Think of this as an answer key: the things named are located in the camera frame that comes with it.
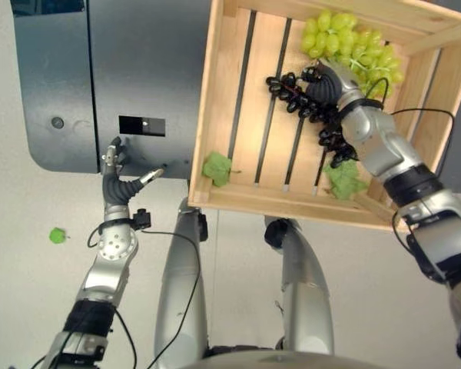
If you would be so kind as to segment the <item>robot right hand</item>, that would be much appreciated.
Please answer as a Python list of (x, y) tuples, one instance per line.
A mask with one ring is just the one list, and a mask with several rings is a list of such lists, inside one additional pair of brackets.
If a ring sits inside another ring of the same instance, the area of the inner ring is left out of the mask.
[(320, 58), (301, 72), (307, 83), (305, 94), (322, 105), (336, 105), (340, 109), (364, 98), (358, 77), (345, 65)]

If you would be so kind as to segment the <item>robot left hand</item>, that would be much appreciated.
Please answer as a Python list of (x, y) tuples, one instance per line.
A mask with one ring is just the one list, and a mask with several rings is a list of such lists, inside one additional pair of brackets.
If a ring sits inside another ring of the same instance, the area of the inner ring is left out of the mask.
[(102, 155), (102, 196), (104, 200), (104, 221), (114, 221), (130, 217), (129, 201), (139, 193), (145, 186), (161, 177), (166, 166), (151, 169), (141, 177), (123, 181), (120, 179), (119, 161), (122, 154), (122, 141), (115, 137), (108, 145), (106, 152)]

